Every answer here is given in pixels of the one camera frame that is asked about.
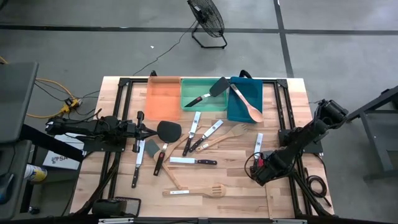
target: orange tray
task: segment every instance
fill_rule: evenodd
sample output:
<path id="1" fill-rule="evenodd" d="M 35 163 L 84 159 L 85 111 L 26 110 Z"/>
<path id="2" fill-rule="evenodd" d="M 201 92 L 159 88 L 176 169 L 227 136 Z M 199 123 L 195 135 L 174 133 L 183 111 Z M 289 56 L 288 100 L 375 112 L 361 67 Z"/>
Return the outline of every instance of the orange tray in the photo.
<path id="1" fill-rule="evenodd" d="M 181 78 L 149 77 L 145 118 L 176 121 L 181 117 Z"/>

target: wooden spoon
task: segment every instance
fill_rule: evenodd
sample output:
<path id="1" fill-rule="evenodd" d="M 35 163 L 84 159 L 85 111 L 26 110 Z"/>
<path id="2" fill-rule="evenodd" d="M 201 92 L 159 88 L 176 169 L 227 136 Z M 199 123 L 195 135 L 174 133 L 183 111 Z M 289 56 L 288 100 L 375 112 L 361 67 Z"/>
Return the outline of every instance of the wooden spoon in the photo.
<path id="1" fill-rule="evenodd" d="M 250 105 L 250 103 L 245 99 L 245 97 L 242 95 L 242 93 L 236 88 L 235 84 L 231 84 L 231 88 L 235 91 L 235 93 L 240 97 L 240 99 L 243 101 L 243 103 L 246 105 L 249 111 L 250 117 L 255 121 L 255 122 L 262 122 L 262 113 L 257 110 L 255 107 Z"/>
<path id="2" fill-rule="evenodd" d="M 248 127 L 245 124 L 237 124 L 235 125 L 233 128 L 231 128 L 231 130 L 229 130 L 226 134 L 224 134 L 223 136 L 220 136 L 206 144 L 203 144 L 202 146 L 199 146 L 196 148 L 197 152 L 200 152 L 226 138 L 230 138 L 230 137 L 236 137 L 236 136 L 240 136 L 242 134 L 247 133 L 248 131 Z"/>
<path id="3" fill-rule="evenodd" d="M 188 189 L 188 190 L 165 190 L 163 196 L 167 195 L 179 195 L 179 194 L 204 194 L 210 197 L 222 197 L 226 193 L 225 186 L 223 184 L 214 184 L 209 187 L 200 189 Z"/>

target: gray floor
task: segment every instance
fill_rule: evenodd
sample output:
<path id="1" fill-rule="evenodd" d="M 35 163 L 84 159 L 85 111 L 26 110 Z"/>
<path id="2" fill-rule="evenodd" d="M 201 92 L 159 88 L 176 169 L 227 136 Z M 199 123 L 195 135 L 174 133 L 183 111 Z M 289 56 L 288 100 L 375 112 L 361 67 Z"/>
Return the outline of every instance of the gray floor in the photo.
<path id="1" fill-rule="evenodd" d="M 215 3 L 227 28 L 277 28 L 270 0 Z M 398 29 L 398 1 L 394 0 L 280 0 L 280 6 L 286 29 Z M 0 22 L 24 25 L 189 27 L 193 21 L 185 0 L 13 0 L 0 12 Z M 0 55 L 9 62 L 37 61 L 38 77 L 56 80 L 74 94 L 84 95 L 99 89 L 105 75 L 133 74 L 181 34 L 0 30 Z M 207 43 L 217 41 L 206 34 L 198 36 Z M 186 35 L 173 51 L 139 75 L 156 70 L 159 75 L 230 76 L 246 69 L 255 77 L 286 77 L 278 34 L 227 33 L 226 38 L 225 50 L 204 50 Z M 353 111 L 398 84 L 396 35 L 287 35 L 287 43 L 294 76 L 305 79 L 310 101 L 334 99 Z M 89 111 L 95 103 L 87 99 L 81 110 Z M 35 88 L 29 112 L 52 114 L 60 106 Z M 43 120 L 27 118 L 26 123 L 44 130 Z M 398 222 L 398 180 L 362 180 L 363 175 L 380 170 L 380 165 L 361 122 L 331 131 L 322 143 L 336 214 Z M 73 184 L 46 185 L 39 216 L 60 215 Z"/>

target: fan grille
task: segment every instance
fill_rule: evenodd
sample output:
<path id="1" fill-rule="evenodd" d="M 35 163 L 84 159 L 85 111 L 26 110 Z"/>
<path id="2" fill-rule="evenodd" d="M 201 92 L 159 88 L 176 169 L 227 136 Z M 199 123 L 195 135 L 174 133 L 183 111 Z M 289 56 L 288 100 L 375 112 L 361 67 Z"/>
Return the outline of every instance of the fan grille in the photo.
<path id="1" fill-rule="evenodd" d="M 224 33 L 223 18 L 211 0 L 188 0 L 193 15 L 202 28 L 212 37 L 221 37 Z"/>

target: wooden tabletop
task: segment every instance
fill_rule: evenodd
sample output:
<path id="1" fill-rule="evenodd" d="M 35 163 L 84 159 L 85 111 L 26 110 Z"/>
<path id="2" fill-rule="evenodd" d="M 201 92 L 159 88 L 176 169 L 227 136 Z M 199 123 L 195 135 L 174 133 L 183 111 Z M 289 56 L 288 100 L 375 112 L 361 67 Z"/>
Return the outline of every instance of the wooden tabletop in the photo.
<path id="1" fill-rule="evenodd" d="M 104 77 L 99 93 L 96 110 L 102 108 L 100 116 L 112 115 L 118 82 L 120 77 Z M 312 120 L 312 114 L 308 105 L 307 93 L 304 81 L 301 78 L 287 79 L 289 84 L 290 100 L 297 126 L 304 126 Z M 287 114 L 283 92 L 280 90 L 284 114 Z M 126 88 L 124 88 L 121 102 L 124 102 Z M 279 120 L 275 93 L 272 85 L 264 85 L 263 91 L 263 116 L 264 122 L 248 124 L 249 131 L 239 137 L 229 138 L 205 149 L 202 152 L 194 152 L 188 157 L 197 159 L 213 159 L 218 161 L 217 166 L 200 164 L 169 164 L 165 162 L 174 176 L 184 187 L 190 189 L 206 187 L 212 184 L 223 184 L 226 187 L 226 195 L 221 198 L 211 198 L 202 195 L 171 195 L 163 196 L 164 189 L 177 189 L 169 176 L 160 171 L 158 177 L 153 176 L 155 162 L 144 154 L 144 160 L 140 168 L 137 187 L 131 188 L 132 175 L 134 173 L 136 153 L 131 151 L 133 139 L 127 140 L 126 151 L 122 153 L 119 166 L 118 181 L 116 182 L 115 197 L 141 198 L 141 217 L 212 217 L 212 218 L 292 218 L 292 199 L 290 195 L 288 178 L 271 181 L 261 187 L 251 180 L 244 172 L 243 166 L 247 157 L 254 152 L 257 134 L 264 135 L 261 151 L 270 151 L 279 147 L 277 132 Z M 146 83 L 136 83 L 132 88 L 132 97 L 128 119 L 136 122 L 137 112 L 144 111 L 146 103 Z M 119 119 L 121 118 L 123 105 L 120 106 Z M 177 123 L 182 126 L 182 133 L 189 132 L 195 112 L 182 112 Z M 193 139 L 195 142 L 216 121 L 222 119 L 224 124 L 214 132 L 207 141 L 227 133 L 237 122 L 226 119 L 226 111 L 202 112 L 200 124 L 202 128 L 197 130 Z M 144 124 L 151 129 L 156 129 L 158 121 L 144 120 Z M 162 147 L 162 142 L 157 136 L 153 140 Z M 172 156 L 181 157 L 185 141 L 173 152 Z M 103 152 L 92 153 L 81 165 L 78 183 L 73 197 L 71 212 L 77 211 L 89 199 L 94 189 L 98 186 Z M 325 170 L 321 162 L 314 156 L 303 155 L 303 164 L 310 175 L 320 176 L 327 184 Z M 302 192 L 298 185 L 298 199 L 300 208 L 304 212 Z M 313 184 L 314 189 L 320 186 Z M 323 199 L 318 201 L 325 209 L 333 213 L 333 208 L 328 207 Z"/>

